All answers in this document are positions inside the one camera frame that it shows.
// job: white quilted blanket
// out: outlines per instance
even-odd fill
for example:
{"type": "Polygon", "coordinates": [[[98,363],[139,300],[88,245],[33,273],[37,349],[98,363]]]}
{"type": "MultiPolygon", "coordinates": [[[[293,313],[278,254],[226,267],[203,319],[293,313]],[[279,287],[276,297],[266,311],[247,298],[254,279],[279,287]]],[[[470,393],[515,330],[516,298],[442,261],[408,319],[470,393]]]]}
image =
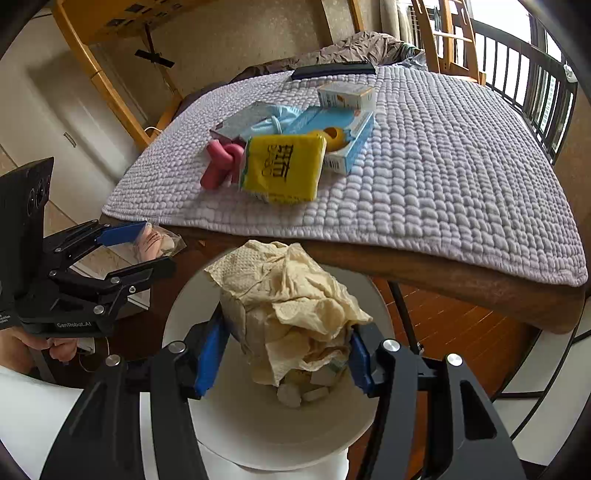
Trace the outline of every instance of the white quilted blanket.
{"type": "Polygon", "coordinates": [[[547,159],[490,90],[401,67],[339,80],[378,90],[372,136],[350,175],[323,173],[315,202],[267,205],[200,188],[209,128],[256,100],[306,108],[316,87],[290,73],[216,89],[189,107],[128,170],[103,212],[237,235],[382,245],[530,280],[579,286],[583,247],[547,159]]]}

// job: wooden floor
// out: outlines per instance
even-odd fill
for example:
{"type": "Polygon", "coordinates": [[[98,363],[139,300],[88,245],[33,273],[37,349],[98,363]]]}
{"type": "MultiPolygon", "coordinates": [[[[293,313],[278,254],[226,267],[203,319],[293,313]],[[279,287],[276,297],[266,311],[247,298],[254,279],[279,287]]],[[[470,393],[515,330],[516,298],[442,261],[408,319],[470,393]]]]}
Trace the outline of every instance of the wooden floor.
{"type": "MultiPolygon", "coordinates": [[[[388,305],[396,339],[408,345],[388,283],[383,278],[374,278],[373,281],[388,305]]],[[[537,333],[531,326],[482,307],[405,285],[400,285],[400,289],[417,340],[425,347],[423,355],[442,359],[448,353],[458,353],[489,395],[493,395],[507,375],[512,374],[537,333]]],[[[426,394],[419,393],[413,453],[408,467],[409,478],[423,464],[426,407],[426,394]]],[[[357,476],[368,439],[369,431],[349,449],[348,480],[357,476]]]]}

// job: yellow package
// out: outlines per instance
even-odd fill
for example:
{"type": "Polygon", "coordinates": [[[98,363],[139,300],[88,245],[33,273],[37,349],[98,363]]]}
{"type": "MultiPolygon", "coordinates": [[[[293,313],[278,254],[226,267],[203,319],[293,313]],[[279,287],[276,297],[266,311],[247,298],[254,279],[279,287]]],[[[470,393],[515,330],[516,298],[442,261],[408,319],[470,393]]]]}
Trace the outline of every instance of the yellow package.
{"type": "Polygon", "coordinates": [[[242,190],[274,203],[316,198],[326,139],[316,135],[252,137],[240,176],[242,190]]]}

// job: plastic bag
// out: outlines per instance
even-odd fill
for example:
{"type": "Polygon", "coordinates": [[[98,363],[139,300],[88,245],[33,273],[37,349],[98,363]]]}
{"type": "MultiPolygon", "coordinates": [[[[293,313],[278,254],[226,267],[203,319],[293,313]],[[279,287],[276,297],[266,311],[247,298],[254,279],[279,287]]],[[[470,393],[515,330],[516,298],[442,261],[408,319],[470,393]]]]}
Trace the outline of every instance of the plastic bag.
{"type": "Polygon", "coordinates": [[[186,246],[180,236],[149,220],[135,240],[135,258],[138,262],[147,262],[159,257],[172,257],[186,246]]]}

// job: paper towel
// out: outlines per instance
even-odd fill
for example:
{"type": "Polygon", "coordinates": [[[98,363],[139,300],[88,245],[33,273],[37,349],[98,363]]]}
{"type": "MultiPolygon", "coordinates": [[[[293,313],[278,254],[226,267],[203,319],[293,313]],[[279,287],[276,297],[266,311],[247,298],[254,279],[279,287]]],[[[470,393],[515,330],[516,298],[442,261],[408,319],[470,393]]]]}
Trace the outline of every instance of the paper towel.
{"type": "Polygon", "coordinates": [[[349,356],[349,328],[372,318],[301,247],[250,240],[205,269],[256,383],[349,356]]]}

